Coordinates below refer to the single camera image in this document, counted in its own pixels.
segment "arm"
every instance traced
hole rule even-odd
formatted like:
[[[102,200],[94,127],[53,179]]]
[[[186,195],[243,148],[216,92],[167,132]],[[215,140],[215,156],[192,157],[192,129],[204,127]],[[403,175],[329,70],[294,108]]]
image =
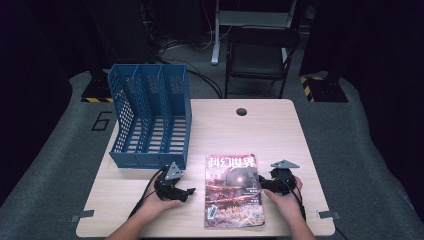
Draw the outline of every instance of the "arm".
[[[106,239],[137,239],[141,230],[149,222],[158,217],[165,210],[181,204],[179,200],[162,201],[155,193],[154,184],[150,185],[146,196],[140,209]]]
[[[299,191],[302,189],[302,182],[296,177],[297,187],[294,192],[299,196]],[[278,211],[281,213],[283,218],[286,220],[292,233],[292,238],[309,240],[316,239],[309,226],[306,224],[300,212],[299,204],[293,194],[287,194],[284,196],[277,195],[268,189],[264,189],[265,195],[267,195],[275,204],[277,204]]]

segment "yellow black warning tape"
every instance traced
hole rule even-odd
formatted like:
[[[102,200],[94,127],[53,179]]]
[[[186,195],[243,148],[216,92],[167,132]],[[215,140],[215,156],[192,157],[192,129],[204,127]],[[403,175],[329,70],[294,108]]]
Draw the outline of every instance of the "yellow black warning tape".
[[[81,98],[81,102],[92,102],[92,103],[113,102],[113,99],[112,98]]]
[[[321,77],[312,77],[311,79],[324,80]],[[302,76],[302,77],[300,77],[300,82],[302,83],[302,86],[303,86],[303,89],[305,91],[305,95],[306,95],[306,98],[308,99],[308,102],[315,102],[314,97],[312,96],[311,89],[309,88],[309,85],[308,85],[308,78]]]

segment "magazine cover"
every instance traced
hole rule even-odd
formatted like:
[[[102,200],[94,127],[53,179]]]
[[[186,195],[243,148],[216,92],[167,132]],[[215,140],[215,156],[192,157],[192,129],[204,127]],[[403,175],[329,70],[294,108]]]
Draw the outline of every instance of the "magazine cover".
[[[205,180],[205,227],[265,223],[254,154],[206,156]]]

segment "magazine title text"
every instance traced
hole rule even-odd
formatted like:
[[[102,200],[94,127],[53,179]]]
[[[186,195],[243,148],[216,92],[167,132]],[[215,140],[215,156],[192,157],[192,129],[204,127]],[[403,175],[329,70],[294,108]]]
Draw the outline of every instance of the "magazine title text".
[[[255,159],[253,157],[209,157],[208,167],[255,167]]]

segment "chair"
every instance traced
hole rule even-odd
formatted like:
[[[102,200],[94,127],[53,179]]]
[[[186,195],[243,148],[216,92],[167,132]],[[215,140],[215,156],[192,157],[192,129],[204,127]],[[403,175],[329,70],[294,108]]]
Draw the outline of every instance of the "chair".
[[[290,28],[261,26],[233,27],[228,37],[225,94],[230,78],[282,81],[282,98],[292,55],[300,38]]]

